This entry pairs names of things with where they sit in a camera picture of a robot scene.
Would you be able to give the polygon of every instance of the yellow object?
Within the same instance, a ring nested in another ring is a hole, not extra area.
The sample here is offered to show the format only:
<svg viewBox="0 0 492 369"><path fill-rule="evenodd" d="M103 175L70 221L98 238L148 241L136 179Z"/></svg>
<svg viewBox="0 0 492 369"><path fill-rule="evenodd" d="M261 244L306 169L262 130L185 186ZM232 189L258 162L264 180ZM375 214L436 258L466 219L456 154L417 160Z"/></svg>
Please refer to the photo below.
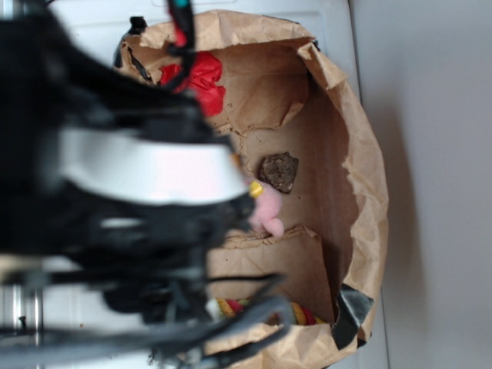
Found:
<svg viewBox="0 0 492 369"><path fill-rule="evenodd" d="M223 298L218 298L217 302L225 317L234 317L236 315L236 313L234 313L234 310L232 310L232 307L229 306L226 300L224 300Z"/></svg>
<svg viewBox="0 0 492 369"><path fill-rule="evenodd" d="M252 198L258 198L263 193L264 189L260 182L252 181L249 185L249 195Z"/></svg>
<svg viewBox="0 0 492 369"><path fill-rule="evenodd" d="M306 319L306 315L302 311L302 308L299 304L295 302L291 302L292 310L294 311L295 320L299 325L306 325L308 323Z"/></svg>

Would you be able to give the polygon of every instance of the brown rock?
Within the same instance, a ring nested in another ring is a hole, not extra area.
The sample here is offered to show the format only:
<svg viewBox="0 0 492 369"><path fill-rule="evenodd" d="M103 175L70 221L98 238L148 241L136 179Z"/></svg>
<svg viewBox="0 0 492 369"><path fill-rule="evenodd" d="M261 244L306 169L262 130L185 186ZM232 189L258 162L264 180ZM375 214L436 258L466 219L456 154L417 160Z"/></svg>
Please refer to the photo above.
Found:
<svg viewBox="0 0 492 369"><path fill-rule="evenodd" d="M288 152L268 155L261 165L260 180L267 182L285 194L290 194L298 173L299 160Z"/></svg>

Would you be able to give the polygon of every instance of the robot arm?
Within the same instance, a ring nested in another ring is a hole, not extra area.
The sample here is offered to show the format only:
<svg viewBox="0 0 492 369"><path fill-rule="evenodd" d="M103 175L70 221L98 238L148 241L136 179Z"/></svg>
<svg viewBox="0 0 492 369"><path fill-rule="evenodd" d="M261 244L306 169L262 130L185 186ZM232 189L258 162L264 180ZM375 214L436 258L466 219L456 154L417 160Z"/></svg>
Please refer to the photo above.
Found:
<svg viewBox="0 0 492 369"><path fill-rule="evenodd" d="M171 93L193 64L194 29L187 1L168 4L178 33L171 52L183 69L162 88L74 48L42 0L25 0L25 16L0 22L0 253L59 254L82 266L19 271L4 283L110 284L101 292L111 309L139 313L154 327L103 338L47 330L44 347L1 349L0 368L142 347L167 357L288 310L279 298L257 297L250 312L215 324L205 308L207 251L229 229L247 227L254 202L228 139L207 126L191 96ZM185 332L180 338L176 324ZM259 343L203 357L194 367L230 365L287 330L285 322ZM73 344L62 350L60 337Z"/></svg>

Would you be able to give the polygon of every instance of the pink object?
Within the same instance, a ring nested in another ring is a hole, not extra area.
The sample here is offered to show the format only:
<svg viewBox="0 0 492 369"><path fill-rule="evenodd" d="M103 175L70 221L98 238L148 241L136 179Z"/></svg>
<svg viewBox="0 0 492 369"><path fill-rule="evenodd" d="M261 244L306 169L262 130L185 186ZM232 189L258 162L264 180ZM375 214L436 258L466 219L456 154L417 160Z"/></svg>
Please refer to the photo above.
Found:
<svg viewBox="0 0 492 369"><path fill-rule="evenodd" d="M263 193L255 199L256 208L253 215L248 219L249 224L256 232L268 232L274 237L282 237L284 235L284 223L277 218L282 207L282 196L269 184L258 179L255 181L261 184Z"/></svg>

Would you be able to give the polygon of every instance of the red object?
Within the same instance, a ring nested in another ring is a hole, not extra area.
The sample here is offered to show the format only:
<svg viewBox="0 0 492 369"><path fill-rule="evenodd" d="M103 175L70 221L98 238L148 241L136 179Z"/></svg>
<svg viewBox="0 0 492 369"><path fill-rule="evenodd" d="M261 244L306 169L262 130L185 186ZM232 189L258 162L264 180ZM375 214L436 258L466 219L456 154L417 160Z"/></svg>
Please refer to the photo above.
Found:
<svg viewBox="0 0 492 369"><path fill-rule="evenodd" d="M240 313L244 310L244 306L239 304L236 300L226 300L234 313Z"/></svg>
<svg viewBox="0 0 492 369"><path fill-rule="evenodd" d="M306 325L315 325L316 324L316 319L314 318L313 313L311 313L311 310L301 306L302 312L306 316Z"/></svg>
<svg viewBox="0 0 492 369"><path fill-rule="evenodd" d="M181 71L181 66L166 65L161 67L161 71L161 85L165 85ZM178 86L175 92L183 91L188 86L197 92L197 100L205 116L217 115L223 109L225 96L225 88L215 84L221 79L221 76L221 61L210 52L199 52L188 80Z"/></svg>

